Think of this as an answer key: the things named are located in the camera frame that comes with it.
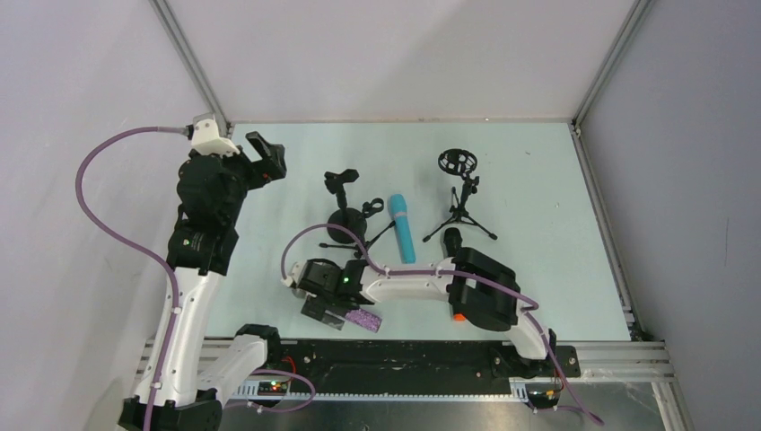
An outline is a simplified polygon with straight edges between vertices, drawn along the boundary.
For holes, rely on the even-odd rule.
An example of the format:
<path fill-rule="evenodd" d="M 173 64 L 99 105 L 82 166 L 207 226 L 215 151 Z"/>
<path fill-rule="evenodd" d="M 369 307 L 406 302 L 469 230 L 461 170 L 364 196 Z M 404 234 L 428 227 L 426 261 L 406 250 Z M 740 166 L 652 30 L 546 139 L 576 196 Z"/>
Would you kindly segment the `purple glitter microphone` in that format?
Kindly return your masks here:
<path fill-rule="evenodd" d="M 344 319 L 373 333 L 377 333 L 382 324 L 382 318 L 379 315 L 362 308 L 347 312 Z"/>

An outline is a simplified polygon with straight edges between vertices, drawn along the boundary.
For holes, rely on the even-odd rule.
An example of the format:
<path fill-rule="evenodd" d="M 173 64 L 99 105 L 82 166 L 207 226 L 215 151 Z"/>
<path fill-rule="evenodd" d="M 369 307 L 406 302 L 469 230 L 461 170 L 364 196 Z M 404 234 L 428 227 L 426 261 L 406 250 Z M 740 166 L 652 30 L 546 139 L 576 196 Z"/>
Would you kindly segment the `black tripod shock-mount stand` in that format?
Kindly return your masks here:
<path fill-rule="evenodd" d="M 476 221 L 466 208 L 468 199 L 472 195 L 477 194 L 480 183 L 480 178 L 473 175 L 477 168 L 477 157 L 468 150 L 451 148 L 439 155 L 437 163 L 444 173 L 459 177 L 462 180 L 462 185 L 459 189 L 454 186 L 451 187 L 452 201 L 449 209 L 449 218 L 443 221 L 431 233 L 428 233 L 423 238 L 423 242 L 429 242 L 444 226 L 450 224 L 475 226 L 481 229 L 490 239 L 497 241 L 498 235 L 492 233 Z"/>

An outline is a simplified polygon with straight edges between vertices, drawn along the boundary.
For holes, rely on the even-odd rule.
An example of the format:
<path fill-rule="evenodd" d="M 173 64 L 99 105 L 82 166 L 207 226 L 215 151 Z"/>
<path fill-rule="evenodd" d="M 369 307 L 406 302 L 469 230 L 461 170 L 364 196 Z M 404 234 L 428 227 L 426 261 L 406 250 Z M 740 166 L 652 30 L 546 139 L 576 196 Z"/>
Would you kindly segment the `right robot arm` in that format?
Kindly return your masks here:
<path fill-rule="evenodd" d="M 532 315 L 538 303 L 521 292 L 512 269 L 473 248 L 427 265 L 381 267 L 364 257 L 339 266 L 308 259 L 294 263 L 281 282 L 305 296 L 306 315 L 326 325 L 340 328 L 350 321 L 377 332 L 382 318 L 369 311 L 371 305 L 441 302 L 473 326 L 505 335 L 522 361 L 556 361 L 549 329 Z"/>

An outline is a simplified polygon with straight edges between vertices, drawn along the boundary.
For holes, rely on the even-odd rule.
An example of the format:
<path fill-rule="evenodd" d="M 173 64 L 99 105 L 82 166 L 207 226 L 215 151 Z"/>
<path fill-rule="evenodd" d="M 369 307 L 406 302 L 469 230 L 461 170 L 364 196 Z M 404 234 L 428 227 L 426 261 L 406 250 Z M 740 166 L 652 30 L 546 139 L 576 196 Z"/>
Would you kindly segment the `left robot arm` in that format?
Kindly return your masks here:
<path fill-rule="evenodd" d="M 259 160 L 238 145 L 194 143 L 179 167 L 178 219 L 161 263 L 168 270 L 156 344 L 118 424 L 127 430 L 216 430 L 223 407 L 251 372 L 277 359 L 279 334 L 248 324 L 205 370 L 199 368 L 216 294 L 239 239 L 235 230 L 249 191 L 287 173 L 285 148 L 250 132 Z"/>

